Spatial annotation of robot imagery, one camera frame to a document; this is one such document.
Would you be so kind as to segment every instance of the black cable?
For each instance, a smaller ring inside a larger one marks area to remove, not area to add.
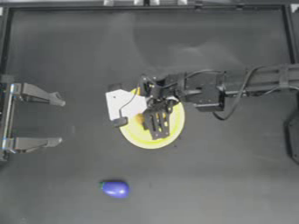
[[[130,101],[120,107],[120,109],[119,109],[119,116],[120,117],[123,117],[123,115],[122,115],[122,109],[132,102],[132,100],[136,98],[136,93],[138,93],[138,89],[139,89],[139,83],[140,83],[140,80],[142,80],[142,77],[140,77],[140,79],[139,79],[139,81],[138,81],[138,83],[136,83],[136,86],[135,86],[135,95],[132,96],[132,98],[130,99]]]
[[[261,68],[263,68],[263,66],[259,66],[259,67],[257,67],[257,68],[254,68],[254,69],[251,69],[251,70],[249,71],[247,76],[246,76],[246,79],[245,79],[243,84],[242,84],[242,87],[241,87],[241,89],[239,89],[239,91],[238,91],[238,95],[237,95],[235,101],[233,102],[233,106],[231,106],[231,108],[230,108],[230,112],[229,112],[225,116],[219,115],[217,112],[213,112],[214,116],[215,116],[219,120],[222,120],[222,121],[229,120],[230,117],[231,117],[231,115],[234,114],[234,112],[235,112],[235,110],[237,110],[237,108],[238,108],[239,101],[241,101],[242,95],[243,95],[243,93],[245,93],[246,87],[247,87],[247,85],[249,85],[250,79],[253,78],[255,72],[257,72]]]
[[[219,73],[222,74],[223,72],[222,71],[218,71],[218,70],[211,70],[211,69],[203,69],[201,71],[197,71],[194,73],[189,73],[185,77],[185,79],[190,79],[194,75],[198,75],[198,74],[203,74],[203,73]],[[171,86],[176,85],[178,84],[178,81],[167,84],[166,86],[163,86],[163,88],[170,88]]]

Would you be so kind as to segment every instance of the yellow plate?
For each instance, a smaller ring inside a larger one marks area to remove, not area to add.
[[[150,129],[144,129],[143,122],[143,115],[139,114],[128,119],[128,124],[126,126],[120,127],[120,131],[127,141],[135,146],[148,150],[163,148],[176,139],[183,131],[185,110],[182,103],[172,107],[172,113],[170,116],[170,136],[167,138],[154,140]]]

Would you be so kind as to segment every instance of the blue object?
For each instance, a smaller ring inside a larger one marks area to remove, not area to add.
[[[130,186],[124,181],[100,182],[103,192],[112,198],[124,199],[130,193]]]

